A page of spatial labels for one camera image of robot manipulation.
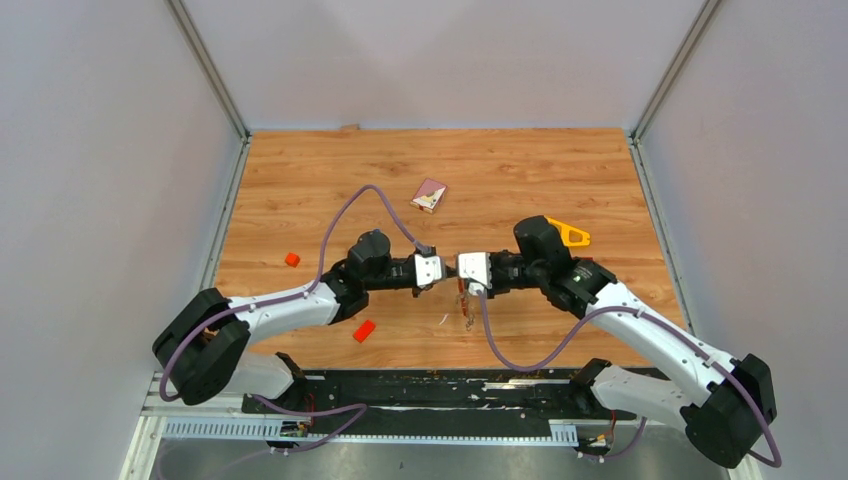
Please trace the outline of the metal key organizer red handle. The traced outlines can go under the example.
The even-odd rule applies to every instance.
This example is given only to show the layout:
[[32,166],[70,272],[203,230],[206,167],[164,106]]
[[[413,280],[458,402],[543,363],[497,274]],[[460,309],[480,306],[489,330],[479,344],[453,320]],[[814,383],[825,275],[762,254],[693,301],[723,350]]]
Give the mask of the metal key organizer red handle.
[[457,288],[456,304],[464,318],[465,330],[470,332],[475,324],[475,314],[471,305],[472,295],[468,292],[465,281],[461,278],[457,278]]

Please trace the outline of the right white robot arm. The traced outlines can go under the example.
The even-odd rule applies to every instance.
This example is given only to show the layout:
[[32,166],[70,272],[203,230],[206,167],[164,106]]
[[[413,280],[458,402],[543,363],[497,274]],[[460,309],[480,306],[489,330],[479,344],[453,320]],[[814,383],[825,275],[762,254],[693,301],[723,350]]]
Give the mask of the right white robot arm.
[[[642,301],[610,270],[571,254],[561,232],[537,215],[513,228],[518,246],[482,256],[479,279],[487,342],[508,368],[532,372],[547,367],[592,325],[623,341],[662,374],[659,380],[627,373],[608,360],[593,359],[571,390],[571,403],[584,417],[605,409],[624,410],[682,431],[713,463],[736,468],[750,456],[771,468],[783,458],[772,423],[777,417],[771,369],[754,354],[738,358],[695,337]],[[542,360],[509,361],[494,340],[488,300],[513,290],[536,289],[576,324]]]

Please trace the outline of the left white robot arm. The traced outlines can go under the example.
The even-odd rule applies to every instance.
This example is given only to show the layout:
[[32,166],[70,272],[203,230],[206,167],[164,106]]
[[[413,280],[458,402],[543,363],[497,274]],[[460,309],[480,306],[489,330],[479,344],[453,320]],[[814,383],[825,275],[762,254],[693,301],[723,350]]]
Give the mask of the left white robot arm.
[[264,357],[249,346],[289,331],[350,319],[373,291],[405,290],[413,296],[456,277],[433,247],[405,258],[391,254],[388,237],[362,234],[345,258],[316,280],[289,290],[226,297],[217,288],[197,293],[158,335],[152,352],[164,369],[161,397],[199,405],[223,392],[258,394],[283,413],[298,411],[306,386],[285,354]]

